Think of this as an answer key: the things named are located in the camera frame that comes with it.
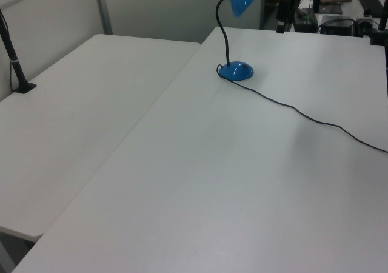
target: lamp base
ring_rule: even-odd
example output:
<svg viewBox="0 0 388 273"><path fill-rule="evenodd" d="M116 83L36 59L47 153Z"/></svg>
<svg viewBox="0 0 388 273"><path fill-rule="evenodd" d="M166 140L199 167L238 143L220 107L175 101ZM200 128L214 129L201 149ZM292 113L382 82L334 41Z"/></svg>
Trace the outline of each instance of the lamp base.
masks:
<svg viewBox="0 0 388 273"><path fill-rule="evenodd" d="M253 76L253 68L244 62L230 62L220 68L219 75L229 81L242 81Z"/></svg>
<svg viewBox="0 0 388 273"><path fill-rule="evenodd" d="M24 84L22 88L18 87L14 90L15 93L21 93L21 94L26 94L28 93L29 91L31 91L32 89L34 89L36 87L36 84L34 83L27 83L27 84Z"/></svg>

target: blue desk lamp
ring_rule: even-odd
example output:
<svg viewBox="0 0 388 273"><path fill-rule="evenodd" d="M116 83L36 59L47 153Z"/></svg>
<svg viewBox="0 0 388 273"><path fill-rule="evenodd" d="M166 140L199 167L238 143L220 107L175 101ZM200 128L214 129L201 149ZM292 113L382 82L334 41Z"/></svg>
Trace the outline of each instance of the blue desk lamp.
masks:
<svg viewBox="0 0 388 273"><path fill-rule="evenodd" d="M219 3L217 4L216 19L225 37L226 65L221 66L221 68L217 72L220 77L228 79L230 81L246 80L252 77L253 68L244 62L229 61L228 37L226 36L226 32L222 27L221 21L219 20L219 17L218 17L219 6L223 1L224 0L220 0ZM240 17L240 15L242 15L242 13L246 10L246 8L248 8L249 5L253 2L253 0L230 0L230 2L232 3L233 14L236 17Z"/></svg>

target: desk lamp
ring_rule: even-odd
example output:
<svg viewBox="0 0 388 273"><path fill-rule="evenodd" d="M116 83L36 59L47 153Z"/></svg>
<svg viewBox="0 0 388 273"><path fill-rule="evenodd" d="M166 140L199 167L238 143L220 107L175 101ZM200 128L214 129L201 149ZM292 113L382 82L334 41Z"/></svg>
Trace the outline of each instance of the desk lamp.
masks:
<svg viewBox="0 0 388 273"><path fill-rule="evenodd" d="M0 35L2 41L5 45L5 49L7 50L8 56L10 58L10 62L15 70L15 74L18 77L19 87L14 90L14 92L26 94L28 91L36 87L36 84L30 83L26 80L22 67L20 66L20 62L18 57L16 56L15 49L12 46L10 32L8 30L8 25L5 21L5 18L0 10Z"/></svg>
<svg viewBox="0 0 388 273"><path fill-rule="evenodd" d="M224 0L220 0L216 7L216 19L222 33L225 37L225 49L226 49L226 65L223 65L219 70L219 75L230 81L242 81L249 79L253 75L253 68L244 62L230 62L229 61L229 44L226 32L222 27L221 21L218 17L219 6ZM242 13L249 7L253 0L230 0L232 3L233 14L236 17L240 17Z"/></svg>

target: white tabletop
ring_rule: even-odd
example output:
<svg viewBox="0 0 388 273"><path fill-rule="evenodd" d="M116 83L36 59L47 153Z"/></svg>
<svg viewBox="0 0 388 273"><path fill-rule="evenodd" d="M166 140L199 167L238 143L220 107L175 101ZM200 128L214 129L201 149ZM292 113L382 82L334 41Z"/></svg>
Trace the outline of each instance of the white tabletop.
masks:
<svg viewBox="0 0 388 273"><path fill-rule="evenodd" d="M36 241L198 49L97 35L0 103L0 231Z"/></svg>
<svg viewBox="0 0 388 273"><path fill-rule="evenodd" d="M382 5L384 5L385 0L379 0L379 1L382 3ZM302 3L300 4L299 8L309 8L309 6L310 6L310 8L313 7L313 0L311 0L311 4L310 4L310 0L303 0ZM359 0L352 0L351 2L342 3L341 8L343 11L343 13L341 15L338 15L338 14L316 14L316 18L318 20L318 23L321 24L323 15L348 16L348 17L351 17L352 19L364 18L363 17L364 9L361 6L361 3L359 2ZM377 23L380 22L380 18L373 18L370 16L367 19L372 19L372 20L376 21Z"/></svg>
<svg viewBox="0 0 388 273"><path fill-rule="evenodd" d="M243 84L388 148L384 50L227 29ZM388 272L388 155L218 77L219 28L16 268Z"/></svg>

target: black box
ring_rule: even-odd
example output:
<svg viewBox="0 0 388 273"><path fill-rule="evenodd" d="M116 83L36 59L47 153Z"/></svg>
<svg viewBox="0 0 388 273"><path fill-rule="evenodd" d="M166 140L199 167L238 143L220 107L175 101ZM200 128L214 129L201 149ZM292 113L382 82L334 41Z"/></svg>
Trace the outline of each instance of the black box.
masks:
<svg viewBox="0 0 388 273"><path fill-rule="evenodd" d="M324 15L321 25L323 35L352 36L353 21L348 16Z"/></svg>
<svg viewBox="0 0 388 273"><path fill-rule="evenodd" d="M300 17L297 11L293 19L295 32L316 33L318 31L318 21L316 20L314 11L307 8L301 9L301 11L307 14L304 18Z"/></svg>

